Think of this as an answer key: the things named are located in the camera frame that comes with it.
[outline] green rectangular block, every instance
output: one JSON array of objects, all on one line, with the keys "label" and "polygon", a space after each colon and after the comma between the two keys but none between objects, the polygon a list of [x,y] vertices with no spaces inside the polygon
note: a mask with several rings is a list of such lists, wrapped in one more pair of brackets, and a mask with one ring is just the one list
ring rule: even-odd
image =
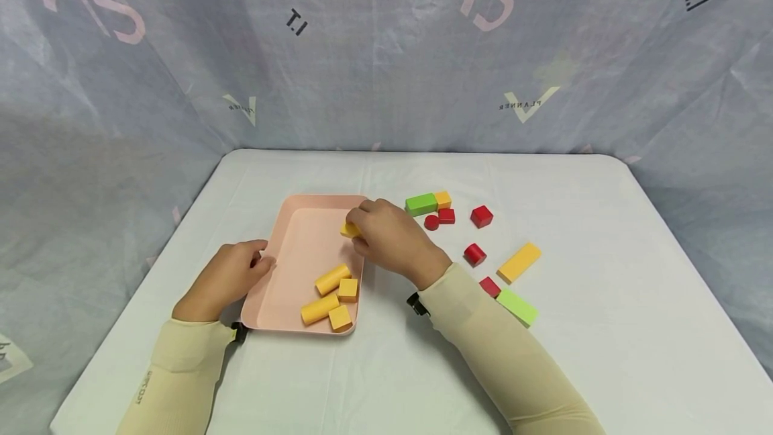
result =
[{"label": "green rectangular block", "polygon": [[418,197],[407,198],[405,201],[405,211],[411,217],[428,214],[437,210],[437,198],[434,194],[424,194]]},{"label": "green rectangular block", "polygon": [[514,292],[503,289],[499,296],[497,296],[497,302],[502,304],[507,311],[513,313],[525,327],[528,328],[534,323],[537,314],[536,309],[518,297]]}]

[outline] hand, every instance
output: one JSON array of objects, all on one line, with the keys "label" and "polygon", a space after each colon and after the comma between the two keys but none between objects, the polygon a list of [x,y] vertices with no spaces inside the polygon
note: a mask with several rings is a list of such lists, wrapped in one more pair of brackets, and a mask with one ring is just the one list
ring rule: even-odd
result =
[{"label": "hand", "polygon": [[265,240],[225,244],[174,307],[172,317],[185,322],[214,322],[230,303],[246,296],[276,262],[261,257]]},{"label": "hand", "polygon": [[354,250],[377,266],[408,278],[419,291],[432,286],[451,259],[402,208],[383,198],[366,200],[346,216],[359,228]]}]

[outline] yellow cube block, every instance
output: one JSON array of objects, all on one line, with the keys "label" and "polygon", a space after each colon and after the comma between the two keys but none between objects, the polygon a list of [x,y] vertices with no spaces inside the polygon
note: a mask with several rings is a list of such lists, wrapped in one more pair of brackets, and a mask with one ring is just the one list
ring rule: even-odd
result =
[{"label": "yellow cube block", "polygon": [[437,200],[437,210],[451,208],[451,195],[448,195],[447,191],[438,191],[435,194],[435,200]]},{"label": "yellow cube block", "polygon": [[341,279],[339,286],[339,301],[342,303],[357,302],[357,279]]},{"label": "yellow cube block", "polygon": [[341,235],[344,237],[355,238],[360,236],[360,230],[352,224],[352,222],[346,222],[341,227]]},{"label": "yellow cube block", "polygon": [[521,250],[515,253],[515,256],[505,262],[502,267],[499,267],[497,274],[502,277],[504,282],[512,283],[523,272],[528,269],[542,252],[539,248],[531,242],[527,242],[527,245],[521,247]]},{"label": "yellow cube block", "polygon": [[333,309],[327,313],[327,317],[330,318],[330,327],[333,328],[334,333],[342,333],[352,327],[352,317],[346,306]]}]

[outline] pink tray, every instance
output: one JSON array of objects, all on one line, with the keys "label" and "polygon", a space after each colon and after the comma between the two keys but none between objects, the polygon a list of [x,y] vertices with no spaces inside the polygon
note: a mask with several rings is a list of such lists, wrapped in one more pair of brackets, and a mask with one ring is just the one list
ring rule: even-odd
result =
[{"label": "pink tray", "polygon": [[305,326],[301,307],[320,298],[314,281],[343,262],[352,278],[362,281],[364,260],[340,230],[347,212],[363,200],[361,195],[292,195],[285,199],[265,251],[266,256],[275,257],[276,266],[246,296],[241,313],[246,327],[336,336],[353,332],[359,302],[346,303],[352,327],[342,333],[332,332],[327,319]]}]

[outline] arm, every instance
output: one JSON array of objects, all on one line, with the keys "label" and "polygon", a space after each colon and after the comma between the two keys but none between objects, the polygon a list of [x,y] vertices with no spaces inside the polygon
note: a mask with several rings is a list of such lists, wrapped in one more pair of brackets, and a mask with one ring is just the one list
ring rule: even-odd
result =
[{"label": "arm", "polygon": [[231,339],[219,322],[167,321],[117,435],[204,434]]},{"label": "arm", "polygon": [[401,208],[366,200],[346,217],[354,248],[420,291],[434,327],[464,356],[514,435],[603,435],[558,365],[517,318],[452,264]]},{"label": "arm", "polygon": [[220,247],[161,328],[150,368],[117,435],[207,431],[225,347],[233,340],[233,330],[218,319],[274,266],[273,258],[261,258],[264,248],[264,240]]},{"label": "arm", "polygon": [[604,434],[553,358],[462,267],[452,264],[419,295],[514,434]]}]

